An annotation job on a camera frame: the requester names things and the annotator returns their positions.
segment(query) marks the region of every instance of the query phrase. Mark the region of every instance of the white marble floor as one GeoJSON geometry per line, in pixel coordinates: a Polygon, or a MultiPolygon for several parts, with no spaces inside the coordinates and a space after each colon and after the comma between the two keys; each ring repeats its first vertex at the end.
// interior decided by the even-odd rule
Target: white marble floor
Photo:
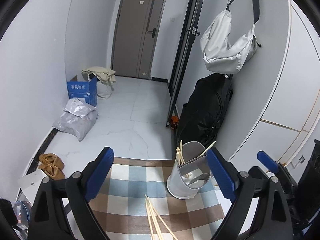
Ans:
{"type": "Polygon", "coordinates": [[[71,134],[58,132],[46,153],[58,155],[69,177],[82,171],[104,147],[116,157],[143,160],[172,158],[171,131],[166,128],[170,95],[166,83],[116,77],[108,99],[98,99],[99,117],[86,137],[78,142],[71,134]]]}

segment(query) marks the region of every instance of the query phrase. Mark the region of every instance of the door frame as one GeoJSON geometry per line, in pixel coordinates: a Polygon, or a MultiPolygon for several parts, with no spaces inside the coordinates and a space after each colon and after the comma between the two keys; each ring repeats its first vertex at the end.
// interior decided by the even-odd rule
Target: door frame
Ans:
{"type": "MultiPolygon", "coordinates": [[[[118,30],[118,23],[119,23],[122,3],[123,3],[123,0],[121,0],[120,4],[119,4],[117,18],[116,18],[116,26],[115,26],[115,29],[114,29],[114,35],[113,35],[113,41],[112,41],[112,53],[111,53],[111,66],[110,66],[111,69],[113,69],[113,55],[114,55],[116,34],[117,34],[117,30],[118,30]]],[[[151,62],[150,62],[149,70],[148,70],[148,78],[147,79],[151,79],[151,68],[152,68],[153,56],[155,54],[156,43],[157,43],[157,39],[158,39],[158,34],[159,34],[160,24],[161,24],[161,21],[162,21],[162,15],[163,15],[165,3],[166,3],[166,0],[163,0],[161,12],[160,12],[160,17],[159,17],[159,27],[157,28],[156,36],[155,36],[155,42],[153,44],[153,49],[152,49],[152,54],[151,54],[151,62]]]]}
{"type": "Polygon", "coordinates": [[[196,7],[195,7],[195,14],[193,15],[192,25],[191,25],[191,28],[189,31],[188,43],[186,44],[185,59],[183,60],[183,62],[181,62],[182,66],[179,69],[177,81],[175,83],[175,87],[173,88],[173,91],[171,94],[171,100],[170,100],[170,106],[169,106],[169,111],[168,111],[168,116],[167,116],[166,127],[169,127],[171,116],[176,108],[176,103],[177,103],[178,95],[180,92],[181,84],[183,81],[184,73],[186,71],[187,64],[189,61],[190,52],[191,52],[193,43],[194,43],[196,37],[198,36],[198,22],[199,22],[199,18],[200,18],[201,9],[202,9],[202,4],[203,4],[203,0],[197,0],[196,7]]]}

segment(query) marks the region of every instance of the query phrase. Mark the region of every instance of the door lock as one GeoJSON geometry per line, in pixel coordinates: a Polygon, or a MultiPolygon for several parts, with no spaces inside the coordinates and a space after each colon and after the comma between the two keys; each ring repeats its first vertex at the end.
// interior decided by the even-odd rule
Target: door lock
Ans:
{"type": "Polygon", "coordinates": [[[196,28],[196,27],[193,27],[191,34],[193,34],[193,35],[197,34],[197,36],[199,36],[199,35],[200,35],[200,32],[197,32],[197,28],[196,28]]]}
{"type": "Polygon", "coordinates": [[[156,31],[157,31],[157,28],[153,28],[152,31],[147,31],[147,33],[152,33],[152,38],[154,39],[154,37],[156,36],[156,31]]]}

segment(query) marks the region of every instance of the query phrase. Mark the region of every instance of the chopstick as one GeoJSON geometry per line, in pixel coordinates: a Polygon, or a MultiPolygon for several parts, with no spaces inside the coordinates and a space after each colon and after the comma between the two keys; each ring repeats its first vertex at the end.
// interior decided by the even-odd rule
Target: chopstick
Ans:
{"type": "Polygon", "coordinates": [[[152,207],[151,207],[151,203],[150,203],[150,199],[149,199],[149,197],[147,196],[147,195],[145,195],[146,196],[146,198],[147,198],[147,203],[148,203],[148,205],[149,205],[149,210],[150,210],[150,213],[151,213],[151,218],[152,218],[152,220],[153,220],[153,223],[154,223],[154,225],[155,225],[155,228],[156,228],[156,231],[157,231],[157,234],[158,234],[158,238],[160,239],[160,240],[164,240],[163,239],[163,236],[162,236],[162,232],[161,232],[161,229],[160,229],[160,227],[159,227],[159,224],[158,224],[158,221],[157,221],[157,218],[156,218],[156,215],[155,215],[155,213],[154,213],[154,211],[153,211],[153,209],[152,209],[152,207]]]}
{"type": "Polygon", "coordinates": [[[146,209],[147,209],[149,227],[150,227],[150,231],[151,231],[151,238],[152,238],[152,240],[155,240],[155,235],[153,233],[152,223],[151,223],[151,219],[150,219],[151,214],[150,214],[150,209],[149,209],[149,206],[148,206],[147,199],[145,199],[145,204],[146,204],[146,209]]]}
{"type": "Polygon", "coordinates": [[[216,141],[214,141],[207,149],[205,149],[204,152],[199,155],[199,157],[202,156],[202,155],[204,155],[207,151],[209,151],[210,148],[211,148],[215,143],[216,143],[216,141]]]}
{"type": "Polygon", "coordinates": [[[167,226],[167,224],[164,222],[164,220],[162,219],[162,217],[159,215],[158,211],[155,209],[155,207],[153,206],[153,204],[151,203],[149,197],[147,195],[146,196],[146,203],[149,204],[148,208],[151,209],[153,212],[156,213],[156,215],[158,216],[158,218],[160,219],[160,221],[163,223],[163,225],[167,228],[167,230],[169,231],[169,233],[172,235],[172,237],[175,240],[178,240],[178,238],[174,235],[174,233],[170,230],[170,228],[167,226]]]}
{"type": "Polygon", "coordinates": [[[182,155],[182,140],[180,141],[180,148],[177,148],[176,150],[177,150],[177,157],[178,157],[178,165],[186,163],[182,155]]]}

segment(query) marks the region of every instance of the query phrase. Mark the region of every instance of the doorway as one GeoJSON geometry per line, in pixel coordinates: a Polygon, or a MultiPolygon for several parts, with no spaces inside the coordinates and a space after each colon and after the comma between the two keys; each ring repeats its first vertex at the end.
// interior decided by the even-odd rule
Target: doorway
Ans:
{"type": "Polygon", "coordinates": [[[183,76],[187,68],[192,45],[196,37],[200,35],[200,33],[197,30],[202,3],[203,0],[189,0],[188,3],[186,17],[180,36],[180,42],[178,45],[178,50],[169,82],[169,92],[171,96],[171,101],[167,117],[167,127],[170,124],[170,119],[175,109],[183,76]]]}
{"type": "Polygon", "coordinates": [[[165,0],[121,0],[111,68],[116,75],[149,79],[165,0]]]}

